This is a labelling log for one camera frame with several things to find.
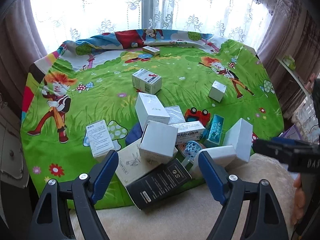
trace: toy car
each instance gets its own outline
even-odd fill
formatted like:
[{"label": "toy car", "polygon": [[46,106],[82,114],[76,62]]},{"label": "toy car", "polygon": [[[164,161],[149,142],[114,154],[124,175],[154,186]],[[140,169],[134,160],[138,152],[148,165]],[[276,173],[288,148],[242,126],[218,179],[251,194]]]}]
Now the toy car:
[{"label": "toy car", "polygon": [[204,109],[202,111],[200,110],[197,111],[195,107],[192,107],[191,109],[187,109],[184,114],[184,118],[186,119],[186,122],[200,121],[204,127],[210,121],[210,117],[211,117],[211,114],[208,112],[208,110]]}]

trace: human hand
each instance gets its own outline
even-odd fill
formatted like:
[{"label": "human hand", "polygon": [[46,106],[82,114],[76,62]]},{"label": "human hand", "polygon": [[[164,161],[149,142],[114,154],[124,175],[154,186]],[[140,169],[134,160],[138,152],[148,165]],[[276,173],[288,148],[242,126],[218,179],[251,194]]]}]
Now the human hand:
[{"label": "human hand", "polygon": [[296,188],[293,198],[293,212],[291,216],[291,224],[295,225],[299,219],[303,217],[303,207],[306,204],[306,195],[302,190],[301,175],[298,174],[293,186]]},{"label": "human hand", "polygon": [[43,86],[43,88],[42,88],[42,90],[41,90],[41,93],[44,95],[44,96],[46,96],[49,91],[49,87],[48,86]]},{"label": "human hand", "polygon": [[58,107],[59,103],[57,101],[47,101],[48,106],[50,107]]}]

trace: sheer curtain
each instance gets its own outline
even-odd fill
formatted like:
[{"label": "sheer curtain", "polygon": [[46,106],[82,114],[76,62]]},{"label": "sheer curtain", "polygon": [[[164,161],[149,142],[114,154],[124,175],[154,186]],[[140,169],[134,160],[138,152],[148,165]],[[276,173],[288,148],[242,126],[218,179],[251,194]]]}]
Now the sheer curtain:
[{"label": "sheer curtain", "polygon": [[129,29],[178,29],[257,49],[277,0],[31,0],[47,52],[65,40]]}]

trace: red flower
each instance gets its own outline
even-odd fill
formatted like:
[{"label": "red flower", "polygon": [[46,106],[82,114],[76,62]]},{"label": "red flower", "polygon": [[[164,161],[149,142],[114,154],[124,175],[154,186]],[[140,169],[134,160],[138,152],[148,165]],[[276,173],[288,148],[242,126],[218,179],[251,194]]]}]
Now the red flower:
[{"label": "red flower", "polygon": [[58,164],[51,163],[51,165],[49,166],[49,171],[51,171],[51,174],[53,174],[54,176],[59,176],[59,178],[61,175],[64,175],[64,170],[61,166],[58,166]]},{"label": "red flower", "polygon": [[264,108],[262,108],[262,107],[260,107],[259,110],[260,110],[260,112],[263,113],[263,114],[266,113],[266,111],[265,111]]}]

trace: cartoon blanket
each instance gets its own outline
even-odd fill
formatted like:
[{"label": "cartoon blanket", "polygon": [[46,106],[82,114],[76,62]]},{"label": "cartoon blanket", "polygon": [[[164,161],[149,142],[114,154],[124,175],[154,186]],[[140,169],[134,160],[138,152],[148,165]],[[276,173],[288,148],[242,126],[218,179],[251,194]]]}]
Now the cartoon blanket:
[{"label": "cartoon blanket", "polygon": [[[160,55],[143,52],[146,45],[159,49]],[[138,122],[134,106],[139,91],[131,75],[141,68],[162,76],[156,95],[164,106],[179,105],[183,113],[196,107],[223,116],[221,143],[241,117],[253,125],[253,140],[277,136],[284,128],[265,69],[236,41],[151,29],[66,41],[30,67],[24,93],[22,145],[39,194],[50,178],[73,180],[96,163],[86,125],[104,119],[115,149],[125,147],[125,137]],[[227,86],[220,103],[207,96],[215,80]],[[180,190],[203,182],[192,180]],[[114,175],[96,208],[126,205],[132,201]]]}]

